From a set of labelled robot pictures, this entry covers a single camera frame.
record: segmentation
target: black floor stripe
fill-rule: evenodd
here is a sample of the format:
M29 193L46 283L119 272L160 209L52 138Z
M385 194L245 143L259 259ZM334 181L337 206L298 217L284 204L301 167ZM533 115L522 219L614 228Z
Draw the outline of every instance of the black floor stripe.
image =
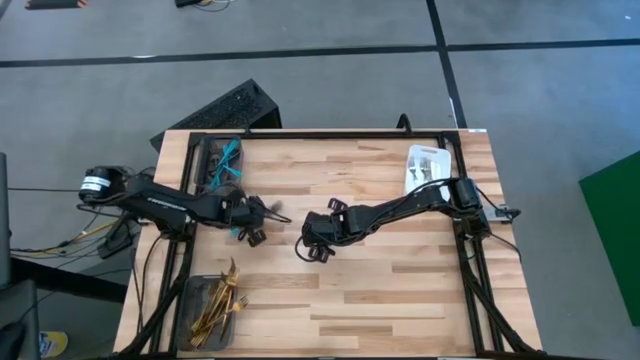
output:
M0 68L79 66L79 65L117 65L117 64L152 64L166 62L191 62L212 60L273 59L315 56L344 56L369 54L410 54L437 51L435 45L390 45L390 46L358 46L344 48L315 48L295 50L247 51L186 55L158 56L123 56L84 59L51 59L51 60L9 60L0 61Z
M449 93L449 99L453 107L453 116L456 121L456 126L459 128L467 127L467 120L464 117L464 111L462 110L462 101L460 101L460 94L458 93L458 85L456 85L456 78L453 74L453 67L451 66L451 59L447 52L447 42L444 39L444 32L442 31L442 24L440 23L440 17L438 16L438 9L436 8L435 0L426 0L427 7L429 7L429 16L431 17L431 26L433 26L433 33L436 37L436 46L438 47L438 55L440 55L440 63L442 64L442 71L444 73L444 81L447 85L447 92Z
M502 44L461 44L447 45L448 51L495 51L495 50L538 50L538 49L576 49L613 46L638 46L640 39L576 40L519 42Z
M496 50L534 50L534 49L575 49L594 47L619 47L639 46L640 39L612 39L612 40L579 40L579 41L549 41L549 42L522 42L503 44L456 44L445 45L449 52L475 52ZM382 46L355 46L344 48L316 48L316 49L291 49L291 50L266 50L266 51L239 51L227 53L203 53L184 55L157 55L157 56L121 56L102 58L78 58L78 59L48 59L48 60L0 60L0 68L22 67L53 67L53 66L80 66L80 65L118 65L118 64L153 64L167 62L190 61L215 61L215 60L242 60L242 59L273 59L296 58L315 56L342 56L342 55L367 55L367 54L411 54L440 51L438 45L382 45Z

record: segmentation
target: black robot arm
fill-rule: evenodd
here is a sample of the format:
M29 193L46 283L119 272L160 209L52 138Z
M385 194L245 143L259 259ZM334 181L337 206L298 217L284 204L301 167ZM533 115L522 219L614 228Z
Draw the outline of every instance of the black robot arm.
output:
M87 170L79 197L83 202L80 209L116 206L153 221L168 237L179 236L190 222L241 228L243 234L249 235L251 246L266 238L260 228L270 211L259 197L247 197L237 186L191 195L157 184L149 174L132 175L122 167Z
M451 198L445 201L440 189L446 187ZM302 227L301 241L310 248L307 261L326 263L335 255L330 246L349 246L375 233L380 226L426 211L439 211L460 219L466 233L486 237L489 224L482 211L482 202L471 179L431 181L407 195L376 205L347 206L331 199L330 215L309 212Z

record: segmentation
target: black tray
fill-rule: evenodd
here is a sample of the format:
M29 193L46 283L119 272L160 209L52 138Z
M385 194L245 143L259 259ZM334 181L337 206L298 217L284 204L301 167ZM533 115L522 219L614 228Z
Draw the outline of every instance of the black tray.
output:
M179 351L220 351L226 348L233 341L235 329L235 312L229 314L229 327L220 340L222 324L217 323L207 342L196 348L189 343L191 340L191 325L198 319L202 308L209 299L209 288L218 286L219 275L192 276L185 283L182 290L182 302L178 312L178 330L176 331L176 344ZM233 289L231 301L235 302L238 297L236 289Z

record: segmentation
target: white sticker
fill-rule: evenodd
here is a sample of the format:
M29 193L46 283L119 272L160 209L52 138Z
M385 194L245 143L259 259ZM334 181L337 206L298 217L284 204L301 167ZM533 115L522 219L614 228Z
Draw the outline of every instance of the white sticker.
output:
M82 180L82 183L100 184L107 187L111 185L111 181L99 178L97 176L85 176L84 180Z
M102 186L100 186L100 185L98 185L98 184L84 183L84 184L82 184L82 186L80 187L80 190L93 190L93 191L100 191L100 190L102 190Z

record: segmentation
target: butcher block tabletop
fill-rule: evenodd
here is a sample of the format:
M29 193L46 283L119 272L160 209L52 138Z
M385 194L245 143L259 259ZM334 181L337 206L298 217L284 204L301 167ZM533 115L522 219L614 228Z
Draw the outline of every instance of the butcher block tabletop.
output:
M468 176L491 200L504 203L488 134L477 130L459 130L459 134ZM188 130L166 132L156 182L179 188L189 135ZM215 353L180 352L179 356L474 355L452 222L447 216L423 213L384 225L362 242L335 248L336 256L326 264L303 262L294 253L306 214L329 213L330 198L349 205L376 205L402 196L407 154L413 144L437 147L430 139L242 140L242 187L267 205L282 202L280 212L293 222L265 220L267 240L255 248L238 242L229 230L198 226L191 275L226 272L234 258L240 269L239 296L247 296L250 304L237 313L234 340L228 348ZM491 227L496 235L514 241L510 225L492 223ZM157 236L155 226L141 233L135 258L138 278ZM491 238L483 246L498 309L525 342L539 349L518 255ZM145 319L158 303L167 248L168 241L161 241L149 259ZM176 274L180 260L178 255ZM478 309L484 344L490 349L486 313L479 303ZM165 319L160 350L168 348L173 313L174 306ZM137 319L132 276L114 351L134 338Z

